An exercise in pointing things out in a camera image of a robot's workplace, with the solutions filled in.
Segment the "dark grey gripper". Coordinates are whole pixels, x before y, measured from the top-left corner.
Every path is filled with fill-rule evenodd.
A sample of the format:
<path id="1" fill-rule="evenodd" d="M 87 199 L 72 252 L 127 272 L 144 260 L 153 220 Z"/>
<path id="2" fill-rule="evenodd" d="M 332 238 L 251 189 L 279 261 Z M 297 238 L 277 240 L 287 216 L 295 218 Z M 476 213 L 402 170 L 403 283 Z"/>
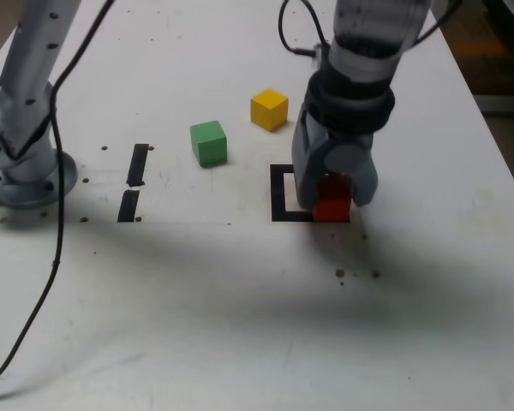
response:
<path id="1" fill-rule="evenodd" d="M 318 185 L 326 169 L 351 180 L 351 197 L 357 206 L 369 204 L 378 187 L 371 155 L 373 136 L 334 140 L 334 134 L 314 119 L 303 106 L 296 122 L 291 149 L 299 206 L 312 210 L 318 201 Z"/>

